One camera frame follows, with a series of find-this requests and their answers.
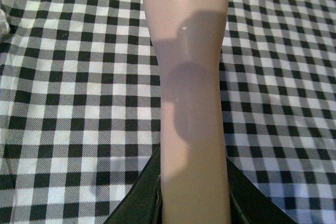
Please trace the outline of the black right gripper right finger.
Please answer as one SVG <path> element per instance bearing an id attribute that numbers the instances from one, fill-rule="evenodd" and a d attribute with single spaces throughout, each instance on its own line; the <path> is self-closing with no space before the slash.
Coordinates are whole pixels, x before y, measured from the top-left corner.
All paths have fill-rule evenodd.
<path id="1" fill-rule="evenodd" d="M 227 171 L 232 223 L 292 223 L 229 159 Z"/>

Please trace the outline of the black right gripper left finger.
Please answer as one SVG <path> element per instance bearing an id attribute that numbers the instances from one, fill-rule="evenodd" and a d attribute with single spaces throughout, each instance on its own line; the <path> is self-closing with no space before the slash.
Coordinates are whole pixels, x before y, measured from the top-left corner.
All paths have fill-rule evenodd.
<path id="1" fill-rule="evenodd" d="M 162 223 L 160 146 L 105 223 Z"/>

